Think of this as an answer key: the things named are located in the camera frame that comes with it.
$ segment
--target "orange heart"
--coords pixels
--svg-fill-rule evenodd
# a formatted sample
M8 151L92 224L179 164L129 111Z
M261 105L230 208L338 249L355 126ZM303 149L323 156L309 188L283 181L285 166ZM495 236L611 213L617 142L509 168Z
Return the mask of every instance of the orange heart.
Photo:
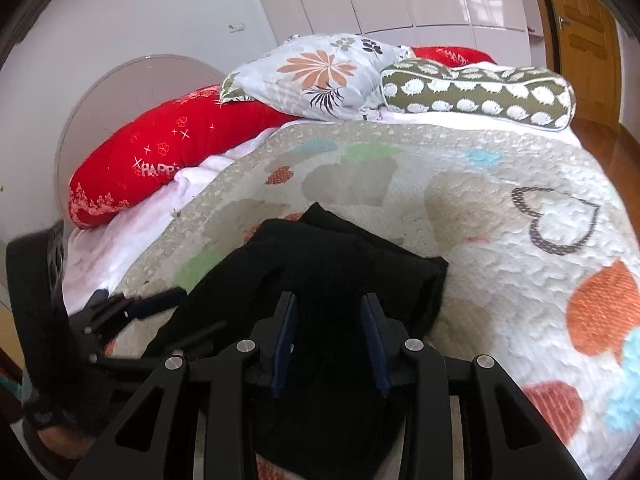
M255 232L258 230L258 227L262 225L262 222L250 227L247 231L244 232L244 243L247 243L251 238L254 237Z
M640 325L640 292L617 260L588 277L569 298L566 325L574 348L594 356L611 350L622 362L626 335Z
M286 480L284 472L260 455L255 456L258 466L258 480Z
M111 341L109 341L104 349L102 350L102 353L104 354L105 357L111 357L113 355L113 349L116 346L116 340L112 339Z
M523 388L556 435L567 444L580 426L583 406L578 391L562 381L549 381Z
M281 166L269 175L265 184L284 184L292 177L293 171L291 171L291 168L289 166Z
M285 220L291 220L292 222L297 222L298 220L300 220L300 217L303 215L304 213L291 213L288 214L287 216L284 217Z

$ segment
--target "white wardrobe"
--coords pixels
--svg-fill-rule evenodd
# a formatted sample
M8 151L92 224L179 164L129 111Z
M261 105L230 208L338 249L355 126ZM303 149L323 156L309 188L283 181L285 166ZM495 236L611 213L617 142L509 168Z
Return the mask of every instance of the white wardrobe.
M278 42L353 32L392 44L470 46L499 64L531 63L522 0L261 0Z

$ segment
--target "black cloth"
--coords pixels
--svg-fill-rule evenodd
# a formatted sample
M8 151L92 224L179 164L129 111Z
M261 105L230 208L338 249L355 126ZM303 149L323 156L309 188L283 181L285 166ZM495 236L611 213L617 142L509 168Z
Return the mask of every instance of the black cloth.
M300 311L287 387L256 394L255 450L306 480L366 480L388 454L406 413L376 390L360 323L375 292L388 317L421 338L440 308L447 263L421 258L313 204L298 222L262 223L191 291L146 349L226 320L215 351L250 334L292 291Z

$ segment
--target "metal bolt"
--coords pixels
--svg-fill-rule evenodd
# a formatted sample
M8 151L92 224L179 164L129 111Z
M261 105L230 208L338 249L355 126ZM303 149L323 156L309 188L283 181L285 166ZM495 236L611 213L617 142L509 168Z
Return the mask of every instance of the metal bolt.
M404 347L411 352L419 352L424 348L424 343L419 339L407 339L404 342Z
M164 362L164 367L167 370L177 370L182 366L182 358L177 355L172 355Z
M242 339L237 345L236 348L239 352L250 352L255 348L255 343L250 339Z
M478 366L482 368L493 368L495 365L494 358L490 355L479 355L476 361L478 361Z

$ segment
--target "blue gripper pad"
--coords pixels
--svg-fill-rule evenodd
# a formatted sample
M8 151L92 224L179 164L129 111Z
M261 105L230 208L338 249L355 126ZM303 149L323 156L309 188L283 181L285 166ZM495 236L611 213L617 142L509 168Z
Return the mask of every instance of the blue gripper pad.
M383 397L386 397L391 390L391 379L388 373L389 355L386 352L376 316L366 296L362 298L362 302L360 303L360 318L362 320L364 335L367 339L369 360L371 361L371 368L373 368L373 378L376 381L376 388Z
M271 393L273 397L279 397L280 392L284 388L287 381L287 369L289 368L289 359L293 352L293 336L296 334L298 326L298 302L296 297L291 295L284 320L278 334L278 340L273 351L273 366L271 375Z

